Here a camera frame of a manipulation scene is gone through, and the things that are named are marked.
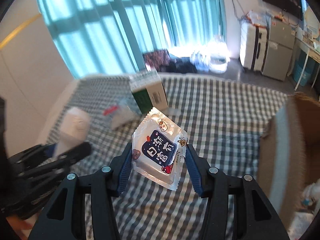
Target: white suitcase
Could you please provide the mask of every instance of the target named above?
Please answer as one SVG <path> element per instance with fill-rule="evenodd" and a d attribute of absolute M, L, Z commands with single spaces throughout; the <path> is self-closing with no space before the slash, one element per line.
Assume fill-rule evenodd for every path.
<path fill-rule="evenodd" d="M 244 68 L 261 71 L 266 52 L 267 29 L 243 21 L 241 24 L 240 61 Z"/>

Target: gray floor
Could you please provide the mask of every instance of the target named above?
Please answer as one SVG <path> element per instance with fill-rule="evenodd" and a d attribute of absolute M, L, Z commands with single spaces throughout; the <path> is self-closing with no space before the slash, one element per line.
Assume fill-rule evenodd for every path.
<path fill-rule="evenodd" d="M 286 94 L 293 94 L 295 92 L 294 88 L 296 86 L 296 82 L 293 78 L 287 77 L 283 82 L 279 80 L 275 80 L 273 78 L 268 78 L 263 76 L 261 73 L 254 73 L 251 71 L 247 71 L 243 73 L 243 68 L 240 61 L 231 59 L 228 63 L 228 69 L 223 74 L 214 74 L 211 72 L 201 72 L 203 74 L 209 74 L 213 76 L 217 76 L 220 78 L 230 79 L 234 81 L 240 81 L 243 83 L 248 83 L 252 85 L 257 85 L 260 87 L 271 88 L 274 90 L 281 91 Z M 314 89 L 311 88 L 310 85 L 305 85 L 304 87 L 299 86 L 297 91 L 304 92 L 308 96 L 319 99 L 319 95 L 316 93 Z"/>

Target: curtain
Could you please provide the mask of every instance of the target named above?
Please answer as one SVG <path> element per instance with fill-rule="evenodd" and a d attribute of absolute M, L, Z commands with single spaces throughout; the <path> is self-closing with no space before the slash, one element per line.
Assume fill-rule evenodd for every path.
<path fill-rule="evenodd" d="M 160 0 L 172 46 L 206 45 L 225 37 L 223 0 Z"/>
<path fill-rule="evenodd" d="M 142 53 L 167 47 L 156 0 L 37 0 L 75 78 L 145 69 Z"/>

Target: navy blue label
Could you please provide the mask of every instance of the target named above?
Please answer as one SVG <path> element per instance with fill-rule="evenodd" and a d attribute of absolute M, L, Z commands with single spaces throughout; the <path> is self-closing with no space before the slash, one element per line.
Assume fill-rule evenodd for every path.
<path fill-rule="evenodd" d="M 162 167 L 173 161 L 177 145 L 158 130 L 154 130 L 142 145 L 142 153 Z"/>

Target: snack wrapper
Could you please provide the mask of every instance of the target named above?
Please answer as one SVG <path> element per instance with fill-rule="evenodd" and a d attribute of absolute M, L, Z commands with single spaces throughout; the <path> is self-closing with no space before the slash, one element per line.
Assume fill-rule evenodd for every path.
<path fill-rule="evenodd" d="M 187 142 L 187 133 L 153 107 L 132 135 L 132 169 L 177 190 Z"/>

